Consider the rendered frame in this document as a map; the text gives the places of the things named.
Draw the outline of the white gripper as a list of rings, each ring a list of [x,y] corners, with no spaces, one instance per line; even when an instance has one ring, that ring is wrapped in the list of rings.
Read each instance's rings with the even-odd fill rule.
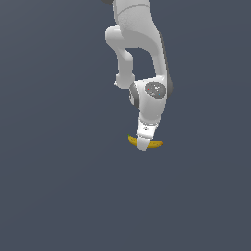
[[[153,139],[156,129],[158,128],[159,123],[146,123],[141,119],[138,119],[138,129],[137,129],[137,148],[141,151],[146,151],[150,143],[150,140]]]

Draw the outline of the yellow banana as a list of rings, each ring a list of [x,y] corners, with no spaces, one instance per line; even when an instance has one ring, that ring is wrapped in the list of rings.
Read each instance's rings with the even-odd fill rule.
[[[132,145],[137,146],[137,139],[130,136],[129,134],[127,136],[128,136],[128,141]],[[162,141],[150,141],[147,148],[158,148],[158,147],[160,147],[162,145],[163,145]]]

